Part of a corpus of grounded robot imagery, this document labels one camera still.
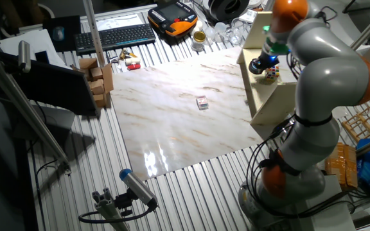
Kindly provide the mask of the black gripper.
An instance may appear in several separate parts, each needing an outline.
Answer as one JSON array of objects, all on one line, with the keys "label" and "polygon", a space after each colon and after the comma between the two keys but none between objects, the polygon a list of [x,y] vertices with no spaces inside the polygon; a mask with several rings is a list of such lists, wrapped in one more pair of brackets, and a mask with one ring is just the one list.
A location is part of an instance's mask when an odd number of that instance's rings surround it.
[{"label": "black gripper", "polygon": [[268,53],[262,51],[261,55],[258,57],[256,61],[256,67],[258,69],[268,69],[271,68],[279,63],[279,59],[277,56],[269,55]]}]

